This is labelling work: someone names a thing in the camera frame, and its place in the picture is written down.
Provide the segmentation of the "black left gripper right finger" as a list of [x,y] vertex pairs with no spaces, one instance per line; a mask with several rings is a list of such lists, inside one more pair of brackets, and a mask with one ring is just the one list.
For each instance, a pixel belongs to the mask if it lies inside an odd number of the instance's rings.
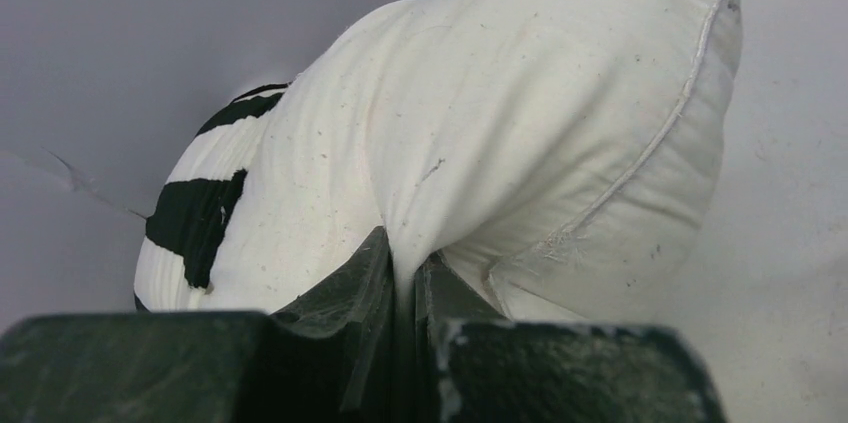
[[662,326],[512,321],[433,255],[416,272],[418,422],[723,422],[700,356]]

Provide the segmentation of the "black white striped pillowcase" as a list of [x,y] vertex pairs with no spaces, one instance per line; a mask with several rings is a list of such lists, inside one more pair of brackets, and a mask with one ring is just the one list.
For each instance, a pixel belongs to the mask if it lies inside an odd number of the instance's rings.
[[197,311],[268,125],[288,89],[251,89],[215,112],[193,136],[146,218],[133,296],[139,312]]

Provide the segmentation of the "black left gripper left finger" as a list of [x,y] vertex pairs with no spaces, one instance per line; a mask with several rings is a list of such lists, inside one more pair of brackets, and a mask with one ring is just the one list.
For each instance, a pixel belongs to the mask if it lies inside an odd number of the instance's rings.
[[273,313],[47,315],[1,339],[5,422],[385,422],[393,281],[374,229]]

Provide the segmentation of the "white pillow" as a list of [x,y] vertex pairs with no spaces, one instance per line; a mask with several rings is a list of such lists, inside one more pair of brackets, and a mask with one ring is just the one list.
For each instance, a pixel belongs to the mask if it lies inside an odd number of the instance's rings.
[[650,321],[715,190],[740,0],[404,0],[273,110],[202,308],[273,311],[388,234],[512,318]]

